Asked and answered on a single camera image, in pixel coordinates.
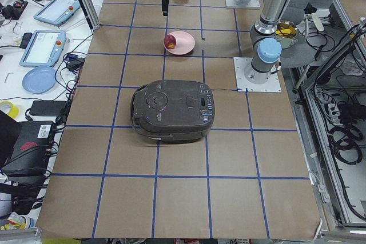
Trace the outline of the red apple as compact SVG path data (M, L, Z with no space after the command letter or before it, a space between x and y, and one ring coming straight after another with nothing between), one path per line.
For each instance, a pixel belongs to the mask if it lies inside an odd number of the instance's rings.
M167 34L164 37L163 42L164 42L164 47L166 49L174 49L177 44L177 40L176 40L175 36L173 36L171 34Z

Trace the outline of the pink plate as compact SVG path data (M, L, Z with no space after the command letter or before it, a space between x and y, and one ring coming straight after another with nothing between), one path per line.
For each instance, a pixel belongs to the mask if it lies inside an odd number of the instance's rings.
M195 40L192 35L185 31L173 31L169 33L175 36L177 44L174 49L166 49L169 53L174 55L185 55L191 52L195 46Z

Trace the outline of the blue plate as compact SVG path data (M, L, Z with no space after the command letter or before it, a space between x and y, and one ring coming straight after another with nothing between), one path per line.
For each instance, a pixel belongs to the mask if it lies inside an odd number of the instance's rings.
M23 77L22 87L32 94L42 94L55 85L55 70L49 66L39 66Z

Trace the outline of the far teach pendant tablet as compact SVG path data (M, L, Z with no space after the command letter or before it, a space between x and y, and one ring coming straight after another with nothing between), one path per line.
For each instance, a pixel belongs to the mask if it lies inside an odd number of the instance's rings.
M78 0L52 0L33 18L53 26L63 25L81 7Z

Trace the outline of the teach pendant tablet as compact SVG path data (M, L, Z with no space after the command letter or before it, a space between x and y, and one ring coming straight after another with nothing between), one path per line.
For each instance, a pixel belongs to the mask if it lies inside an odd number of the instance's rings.
M53 67L61 56L65 42L66 33L62 30L36 30L25 48L19 65L23 67Z
M78 0L52 0L33 18L53 26L63 25L81 7Z

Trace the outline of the dark grey rice cooker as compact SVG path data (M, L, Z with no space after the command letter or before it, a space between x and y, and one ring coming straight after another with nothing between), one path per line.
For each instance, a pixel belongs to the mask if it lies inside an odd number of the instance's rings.
M212 90L197 81L153 81L139 87L130 104L130 120L137 133L167 142L205 137L214 115Z

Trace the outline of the steel pot with yellow contents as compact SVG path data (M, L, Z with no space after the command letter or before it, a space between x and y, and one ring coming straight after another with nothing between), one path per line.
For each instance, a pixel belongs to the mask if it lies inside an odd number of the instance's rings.
M274 38L281 44L282 49L288 49L297 42L298 31L293 22L280 21Z

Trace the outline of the near teach pendant tablet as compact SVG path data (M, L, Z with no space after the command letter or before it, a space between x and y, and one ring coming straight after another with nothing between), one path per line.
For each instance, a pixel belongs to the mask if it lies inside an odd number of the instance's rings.
M19 65L23 67L53 67L61 56L65 42L66 33L62 30L36 30L25 48Z

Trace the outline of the grey office chair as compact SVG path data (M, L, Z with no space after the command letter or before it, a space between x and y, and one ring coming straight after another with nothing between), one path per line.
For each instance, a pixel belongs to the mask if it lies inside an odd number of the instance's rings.
M283 49L280 57L282 68L294 68L304 66L313 61L312 50L305 42L300 30L304 27L305 8L310 0L290 0L285 9L281 22L294 23L298 29L295 43L287 49Z

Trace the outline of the black power adapter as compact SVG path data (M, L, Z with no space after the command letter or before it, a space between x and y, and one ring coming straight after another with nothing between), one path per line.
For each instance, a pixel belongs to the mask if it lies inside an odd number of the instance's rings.
M65 107L66 101L34 101L29 114L34 117L57 117Z

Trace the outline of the yellow tape roll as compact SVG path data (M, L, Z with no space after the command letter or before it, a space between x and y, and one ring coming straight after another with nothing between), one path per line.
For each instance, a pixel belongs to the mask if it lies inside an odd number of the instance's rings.
M19 114L19 108L10 101L1 101L0 110L12 119L15 119Z

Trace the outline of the black laptop with red logo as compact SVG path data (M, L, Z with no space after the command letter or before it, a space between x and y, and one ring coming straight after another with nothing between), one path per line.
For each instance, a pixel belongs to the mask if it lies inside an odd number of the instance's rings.
M52 121L17 122L1 112L1 172L9 177L46 173L54 135Z

